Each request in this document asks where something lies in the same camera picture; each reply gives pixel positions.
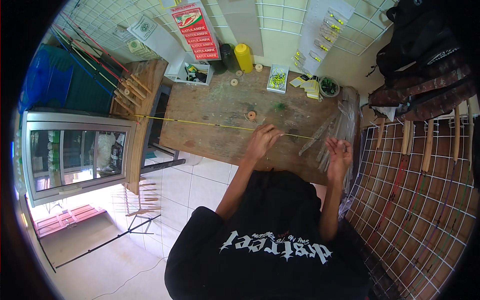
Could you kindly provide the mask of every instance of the red fishing rod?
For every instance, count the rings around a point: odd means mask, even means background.
[[[72,20],[64,11],[61,11],[62,14],[64,14],[69,20],[70,22],[72,22],[78,29],[80,29],[81,32],[83,32],[84,35],[86,35],[87,38],[89,38],[92,42],[95,43],[95,45],[97,45],[98,47],[100,47],[100,49],[102,49],[102,51],[104,51],[108,56],[110,56],[119,66],[121,66],[126,72],[128,75],[130,75],[130,77],[135,80],[136,82],[138,82],[139,85],[141,85],[147,92],[149,93],[152,93],[152,91],[146,87],[143,83],[140,82],[140,80],[138,80],[137,77],[135,77],[132,72],[130,72],[129,70],[127,70],[127,68],[125,68],[121,63],[119,63],[113,56],[110,55],[110,53],[108,53],[102,46],[100,46],[94,39],[92,39],[77,23],[75,23],[74,20]]]
[[[86,54],[88,54],[88,56],[90,56],[94,61],[96,61],[99,65],[101,65],[108,73],[112,74],[113,77],[115,77],[118,81],[120,81],[120,77],[118,77],[114,72],[112,72],[109,68],[107,68],[103,63],[101,63],[98,59],[96,59],[95,56],[93,56],[92,54],[90,54],[87,50],[85,50],[85,48],[82,47],[82,45],[80,45],[80,43],[78,43],[76,40],[74,40],[68,33],[65,32],[65,30],[63,30],[60,26],[58,26],[57,24],[54,24],[55,27],[57,27],[60,31],[62,31],[62,33],[67,37],[69,38],[73,43],[75,43],[80,49],[82,49]]]

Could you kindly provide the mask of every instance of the white plastic box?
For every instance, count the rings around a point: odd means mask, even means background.
[[[276,69],[276,71],[281,71],[281,72],[285,73],[285,83],[284,83],[283,88],[281,88],[281,89],[272,88],[271,85],[270,85],[270,78],[275,73],[275,69]],[[287,84],[288,84],[288,67],[287,66],[282,66],[282,65],[277,65],[277,64],[272,64],[272,66],[270,67],[270,75],[268,75],[267,91],[284,94],[287,91]]]

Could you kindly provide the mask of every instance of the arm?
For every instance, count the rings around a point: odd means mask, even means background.
[[[349,142],[336,138],[327,138],[325,145],[330,151],[330,165],[327,171],[327,193],[318,226],[322,239],[330,241],[334,239],[338,228],[338,207],[343,180],[352,162],[352,146]]]
[[[228,220],[237,211],[253,168],[282,135],[283,132],[272,124],[258,126],[252,133],[247,152],[240,161],[237,173],[215,210],[223,220]]]

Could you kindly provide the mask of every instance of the black t-shirt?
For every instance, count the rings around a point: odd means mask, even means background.
[[[367,270],[348,241],[322,241],[320,205],[297,175],[254,172],[228,221],[202,206],[192,213],[168,258],[170,296],[363,300]]]

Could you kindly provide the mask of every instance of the bottle cap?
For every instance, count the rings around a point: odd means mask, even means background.
[[[235,47],[235,53],[237,54],[244,54],[248,51],[248,46],[245,45],[245,44],[238,44],[236,47]]]
[[[230,54],[230,52],[232,51],[232,47],[230,47],[229,44],[223,44],[220,46],[220,53],[221,54]]]

